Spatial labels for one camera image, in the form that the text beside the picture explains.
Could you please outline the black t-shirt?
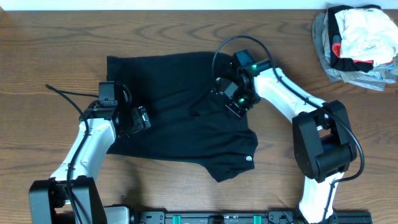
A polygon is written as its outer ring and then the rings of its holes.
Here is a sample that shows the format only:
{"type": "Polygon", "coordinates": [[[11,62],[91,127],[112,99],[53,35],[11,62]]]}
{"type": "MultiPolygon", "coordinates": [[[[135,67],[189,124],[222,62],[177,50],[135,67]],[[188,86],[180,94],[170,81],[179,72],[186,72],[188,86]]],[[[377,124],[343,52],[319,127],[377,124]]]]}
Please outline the black t-shirt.
{"type": "Polygon", "coordinates": [[[196,163],[217,182],[252,170],[255,132],[211,92],[214,77],[235,78],[232,59],[213,52],[107,57],[107,80],[126,85],[132,105],[145,107],[150,120],[148,129],[117,138],[108,152],[196,163]]]}

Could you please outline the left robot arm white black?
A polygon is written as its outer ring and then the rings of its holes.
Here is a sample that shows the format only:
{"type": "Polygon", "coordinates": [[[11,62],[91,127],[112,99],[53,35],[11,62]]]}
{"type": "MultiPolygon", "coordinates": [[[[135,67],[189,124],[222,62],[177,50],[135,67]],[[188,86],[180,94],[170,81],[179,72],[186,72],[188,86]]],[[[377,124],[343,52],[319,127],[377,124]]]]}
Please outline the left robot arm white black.
{"type": "Polygon", "coordinates": [[[118,137],[150,127],[145,107],[87,108],[69,153],[49,179],[29,189],[33,223],[131,223],[126,205],[105,207],[96,180],[110,146],[118,137]]]}

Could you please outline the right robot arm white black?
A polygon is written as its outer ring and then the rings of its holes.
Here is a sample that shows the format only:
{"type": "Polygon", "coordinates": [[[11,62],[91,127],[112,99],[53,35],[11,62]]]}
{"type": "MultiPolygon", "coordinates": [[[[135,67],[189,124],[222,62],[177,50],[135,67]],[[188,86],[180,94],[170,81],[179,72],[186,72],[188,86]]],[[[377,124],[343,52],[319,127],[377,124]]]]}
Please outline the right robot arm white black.
{"type": "Polygon", "coordinates": [[[225,98],[227,109],[235,117],[242,118],[265,99],[292,124],[294,157],[305,176],[293,223],[336,223],[336,188],[358,178],[364,167],[364,152],[352,132],[345,106],[307,93],[271,60],[235,59],[232,66],[238,79],[215,75],[213,89],[225,98]],[[361,168],[345,176],[356,158],[361,168]]]}

